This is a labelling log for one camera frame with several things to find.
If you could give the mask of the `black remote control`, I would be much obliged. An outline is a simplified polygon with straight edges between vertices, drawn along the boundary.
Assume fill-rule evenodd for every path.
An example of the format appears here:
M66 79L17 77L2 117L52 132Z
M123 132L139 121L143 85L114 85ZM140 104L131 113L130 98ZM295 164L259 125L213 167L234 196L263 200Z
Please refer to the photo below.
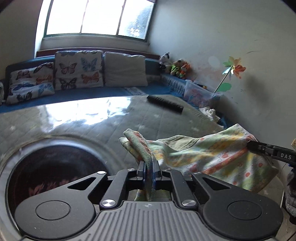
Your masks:
M147 100L151 103L154 103L158 106L162 106L163 108L170 109L172 111L175 111L177 113L182 113L184 107L182 105L179 105L177 103L171 102L169 100L166 100L162 97L158 97L155 95L148 95Z

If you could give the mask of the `black and white plush toy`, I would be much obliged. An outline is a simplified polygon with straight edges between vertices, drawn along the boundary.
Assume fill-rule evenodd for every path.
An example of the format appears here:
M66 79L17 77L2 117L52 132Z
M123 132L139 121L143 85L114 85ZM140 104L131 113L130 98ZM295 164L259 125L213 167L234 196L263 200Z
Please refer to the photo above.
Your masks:
M165 71L170 66L170 53L166 52L159 58L159 69Z

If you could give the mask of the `butterfly print cushion upright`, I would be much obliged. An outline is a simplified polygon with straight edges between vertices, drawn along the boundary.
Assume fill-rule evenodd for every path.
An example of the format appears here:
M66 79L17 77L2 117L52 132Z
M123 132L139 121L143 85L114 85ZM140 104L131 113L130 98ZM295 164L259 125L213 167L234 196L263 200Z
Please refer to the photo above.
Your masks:
M55 53L55 89L103 87L102 51Z

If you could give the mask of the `brown plush toy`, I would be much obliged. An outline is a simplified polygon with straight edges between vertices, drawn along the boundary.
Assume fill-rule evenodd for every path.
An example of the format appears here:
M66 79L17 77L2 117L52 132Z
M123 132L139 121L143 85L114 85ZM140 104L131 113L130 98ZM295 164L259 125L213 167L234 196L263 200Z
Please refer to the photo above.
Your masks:
M185 64L183 59L179 59L172 63L171 65L171 76L179 76L182 66Z

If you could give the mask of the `floral patterned children's garment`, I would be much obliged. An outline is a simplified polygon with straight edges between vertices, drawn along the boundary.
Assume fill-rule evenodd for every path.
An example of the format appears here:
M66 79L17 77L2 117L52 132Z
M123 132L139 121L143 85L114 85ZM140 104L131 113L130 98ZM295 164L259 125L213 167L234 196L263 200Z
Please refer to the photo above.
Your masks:
M180 171L184 176L202 172L229 184L258 193L278 174L269 158L247 149L255 137L241 125L201 138L176 135L156 141L127 129L119 142L135 159L162 169Z

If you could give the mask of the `orange plush toy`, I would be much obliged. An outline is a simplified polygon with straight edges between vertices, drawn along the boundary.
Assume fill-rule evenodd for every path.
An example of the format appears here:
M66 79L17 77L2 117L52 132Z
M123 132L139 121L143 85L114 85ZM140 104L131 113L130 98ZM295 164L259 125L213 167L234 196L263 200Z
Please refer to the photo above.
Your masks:
M190 69L189 63L185 62L185 64L180 68L179 78L185 79L189 69Z

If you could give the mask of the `white crumpled cloth on sofa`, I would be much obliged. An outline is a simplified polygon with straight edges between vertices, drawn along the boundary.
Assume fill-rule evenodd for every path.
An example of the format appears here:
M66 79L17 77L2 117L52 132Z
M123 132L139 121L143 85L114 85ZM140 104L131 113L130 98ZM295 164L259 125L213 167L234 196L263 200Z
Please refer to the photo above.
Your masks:
M210 108L209 106L206 106L204 108L200 108L199 111L208 117L211 121L214 121L217 123L220 120L220 117L216 115L216 110L213 108Z

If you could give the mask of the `plain beige cushion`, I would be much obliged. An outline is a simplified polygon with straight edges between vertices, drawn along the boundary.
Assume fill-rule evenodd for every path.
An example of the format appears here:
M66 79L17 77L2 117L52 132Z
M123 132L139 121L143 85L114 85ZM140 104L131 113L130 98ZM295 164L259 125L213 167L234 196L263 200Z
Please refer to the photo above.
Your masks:
M105 86L148 86L145 73L145 56L105 52L103 61Z

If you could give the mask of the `window with frame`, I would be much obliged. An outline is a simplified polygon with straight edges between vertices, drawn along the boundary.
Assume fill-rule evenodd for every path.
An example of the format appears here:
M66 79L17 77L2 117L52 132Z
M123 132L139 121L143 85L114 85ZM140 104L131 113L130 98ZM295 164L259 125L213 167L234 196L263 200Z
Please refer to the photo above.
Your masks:
M50 1L44 36L100 35L145 41L156 1Z

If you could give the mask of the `clear plastic storage box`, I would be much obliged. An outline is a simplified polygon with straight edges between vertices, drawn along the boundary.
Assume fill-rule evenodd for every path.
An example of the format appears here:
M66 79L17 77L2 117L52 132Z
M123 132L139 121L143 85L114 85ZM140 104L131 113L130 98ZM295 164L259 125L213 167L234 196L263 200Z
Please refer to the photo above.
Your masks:
M186 80L184 99L197 108L215 108L221 99L222 94L213 93L200 87L191 80Z

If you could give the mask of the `blue corner sofa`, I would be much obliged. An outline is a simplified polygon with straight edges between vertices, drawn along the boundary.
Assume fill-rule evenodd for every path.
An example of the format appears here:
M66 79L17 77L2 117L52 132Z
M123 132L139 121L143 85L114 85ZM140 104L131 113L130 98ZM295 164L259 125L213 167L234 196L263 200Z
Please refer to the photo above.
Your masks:
M95 97L171 94L184 98L186 82L162 74L159 62L141 57L144 74L131 85L108 87L103 81L101 52L65 51L6 67L1 80L4 99L1 113L21 108Z

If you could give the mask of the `round recessed table basin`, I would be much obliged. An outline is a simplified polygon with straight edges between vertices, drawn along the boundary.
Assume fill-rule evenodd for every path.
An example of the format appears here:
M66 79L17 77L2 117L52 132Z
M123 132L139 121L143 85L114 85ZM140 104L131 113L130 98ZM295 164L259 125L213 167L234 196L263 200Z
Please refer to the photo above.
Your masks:
M1 226L17 236L14 214L23 200L96 171L113 174L119 167L101 141L46 136L15 146L1 158Z

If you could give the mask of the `colourful paper pinwheel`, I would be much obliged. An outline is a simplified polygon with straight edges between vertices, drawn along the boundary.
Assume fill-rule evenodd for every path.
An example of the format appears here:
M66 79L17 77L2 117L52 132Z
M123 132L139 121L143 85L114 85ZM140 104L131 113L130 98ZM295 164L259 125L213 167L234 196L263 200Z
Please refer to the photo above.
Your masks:
M243 73L246 70L246 67L242 66L242 59L240 57L234 58L232 56L229 56L228 60L224 62L223 65L226 69L222 73L223 78L216 87L214 93L218 92L219 88L224 83L227 77L231 79L231 77L234 75L236 78L241 79L241 73Z

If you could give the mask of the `butterfly print cushion lying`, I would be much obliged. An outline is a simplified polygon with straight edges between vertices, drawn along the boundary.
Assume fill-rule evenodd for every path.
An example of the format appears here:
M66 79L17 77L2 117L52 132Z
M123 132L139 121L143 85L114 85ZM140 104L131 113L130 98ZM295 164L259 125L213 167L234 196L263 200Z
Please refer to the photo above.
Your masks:
M55 94L53 70L54 63L47 62L37 67L13 71L6 103L17 104Z

